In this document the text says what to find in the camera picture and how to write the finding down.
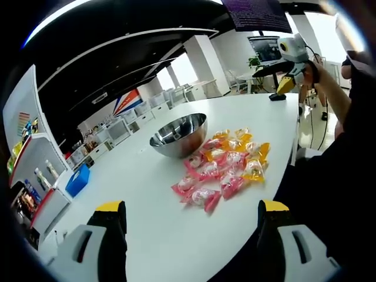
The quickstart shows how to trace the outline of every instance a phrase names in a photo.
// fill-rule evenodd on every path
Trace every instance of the metal bowl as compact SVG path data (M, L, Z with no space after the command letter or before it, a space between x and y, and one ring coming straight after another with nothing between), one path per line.
M204 142L207 131L206 115L194 113L162 127L150 138L150 145L167 157L186 157Z

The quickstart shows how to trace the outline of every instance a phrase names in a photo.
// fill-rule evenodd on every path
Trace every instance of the shoe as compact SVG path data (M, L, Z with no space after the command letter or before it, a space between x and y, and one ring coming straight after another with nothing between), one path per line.
M323 112L323 115L321 116L321 120L328 120L328 113L327 112Z

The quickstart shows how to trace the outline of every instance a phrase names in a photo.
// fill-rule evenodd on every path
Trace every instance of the blue box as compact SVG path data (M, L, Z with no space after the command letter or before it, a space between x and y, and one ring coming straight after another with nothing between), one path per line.
M88 183L89 175L90 175L89 168L87 167L87 165L83 164L69 179L65 190L72 197L75 197Z

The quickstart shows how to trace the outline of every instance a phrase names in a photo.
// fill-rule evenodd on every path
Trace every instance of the ceiling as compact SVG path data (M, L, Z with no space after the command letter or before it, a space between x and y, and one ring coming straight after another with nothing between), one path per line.
M19 46L45 18L43 14L48 16L70 2L60 0L57 5L41 5L38 9L30 6L35 16L27 14L28 29L21 30ZM291 3L283 4L283 8L295 14L302 11ZM222 33L234 25L224 5L209 0L91 0L54 20L19 50L3 93L9 95L22 74L35 64L42 109L60 141L64 131L76 128L118 96L150 81L169 62L158 65L152 73L150 65L184 52L180 48L166 56L176 45L194 34L213 35L212 31L176 30L125 38L128 34L171 28L215 29ZM105 44L116 38L120 40ZM87 55L77 58L90 49ZM104 91L108 97L93 105L91 101Z

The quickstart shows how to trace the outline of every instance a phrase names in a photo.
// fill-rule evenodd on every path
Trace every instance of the screen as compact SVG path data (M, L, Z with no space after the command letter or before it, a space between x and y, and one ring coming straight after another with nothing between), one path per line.
M222 0L236 31L293 33L278 0Z
M278 37L248 37L253 50L260 62L276 61L281 59L278 49Z

